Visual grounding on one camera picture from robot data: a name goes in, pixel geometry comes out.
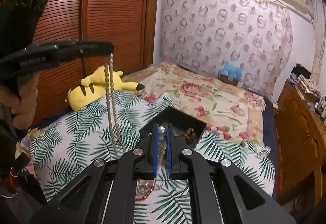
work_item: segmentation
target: open box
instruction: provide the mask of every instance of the open box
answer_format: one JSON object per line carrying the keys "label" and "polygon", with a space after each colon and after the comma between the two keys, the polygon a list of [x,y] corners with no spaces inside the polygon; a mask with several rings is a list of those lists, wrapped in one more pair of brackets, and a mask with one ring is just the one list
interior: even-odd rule
{"label": "open box", "polygon": [[140,129],[139,132],[141,138],[147,137],[149,133],[151,133],[154,123],[157,123],[158,125],[171,123],[174,136],[177,136],[180,133],[185,133],[188,128],[193,128],[196,135],[195,138],[186,141],[188,148],[190,149],[194,149],[194,147],[197,145],[206,127],[206,123],[177,109],[174,109],[173,107],[167,107]]}

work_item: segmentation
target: white curtain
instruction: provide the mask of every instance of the white curtain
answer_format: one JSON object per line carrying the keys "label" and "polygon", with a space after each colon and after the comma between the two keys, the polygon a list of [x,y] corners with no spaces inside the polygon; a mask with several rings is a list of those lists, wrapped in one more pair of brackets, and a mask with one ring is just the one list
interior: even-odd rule
{"label": "white curtain", "polygon": [[162,59],[269,98],[292,50],[289,11],[273,0],[164,0],[161,26]]}
{"label": "white curtain", "polygon": [[324,56],[324,49],[326,44],[326,32],[325,32],[325,14],[326,6],[323,0],[311,0],[314,7],[314,20],[313,25],[316,32],[315,39],[315,57],[312,64],[311,79],[317,84],[319,83],[320,70],[322,68],[322,59]]}

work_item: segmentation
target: bed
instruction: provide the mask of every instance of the bed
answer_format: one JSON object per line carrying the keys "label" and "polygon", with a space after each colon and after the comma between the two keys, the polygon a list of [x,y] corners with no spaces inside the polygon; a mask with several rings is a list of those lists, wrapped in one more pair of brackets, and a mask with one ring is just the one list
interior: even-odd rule
{"label": "bed", "polygon": [[[273,141],[273,116],[266,114],[271,108],[264,98],[167,62],[125,76],[124,81],[145,85],[141,94],[114,92],[126,151],[136,147],[141,127],[173,106],[208,124],[196,151],[206,159],[230,159],[273,195],[277,164],[266,144]],[[30,153],[26,173],[37,175],[47,200],[94,159],[110,161],[123,154],[111,143],[104,97],[77,112],[65,109],[42,120],[17,145],[16,154],[21,152]],[[148,199],[135,203],[134,222],[191,223],[187,181],[171,181],[163,162],[156,185]],[[183,202],[169,208],[174,196]]]}

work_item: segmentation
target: black ear tip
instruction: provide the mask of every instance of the black ear tip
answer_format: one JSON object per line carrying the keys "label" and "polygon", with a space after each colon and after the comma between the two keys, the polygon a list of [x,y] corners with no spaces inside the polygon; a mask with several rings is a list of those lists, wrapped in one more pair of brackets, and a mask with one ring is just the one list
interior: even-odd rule
{"label": "black ear tip", "polygon": [[136,90],[142,90],[142,89],[144,89],[144,88],[145,88],[145,86],[144,86],[143,84],[138,83],[138,85],[137,85],[137,87],[136,87]]}

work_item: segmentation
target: finger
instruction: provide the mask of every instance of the finger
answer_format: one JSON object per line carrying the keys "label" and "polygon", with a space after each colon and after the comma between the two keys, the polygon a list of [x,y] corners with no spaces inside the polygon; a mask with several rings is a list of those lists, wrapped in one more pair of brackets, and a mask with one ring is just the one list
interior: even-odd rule
{"label": "finger", "polygon": [[39,82],[39,78],[40,78],[40,74],[38,72],[33,73],[30,79],[20,87],[19,89],[20,97],[28,96],[29,94],[34,92],[34,90],[37,87],[37,83]]}
{"label": "finger", "polygon": [[17,107],[19,99],[10,89],[0,85],[0,103],[8,107]]}
{"label": "finger", "polygon": [[22,97],[19,100],[19,105],[17,107],[11,108],[11,113],[12,114],[25,113],[28,112],[31,108],[35,108],[37,94],[38,94],[38,90],[35,89],[33,94]]}
{"label": "finger", "polygon": [[26,113],[17,115],[13,119],[14,127],[17,129],[28,128],[32,124],[34,116],[35,116],[35,108],[30,109],[30,111],[28,111]]}

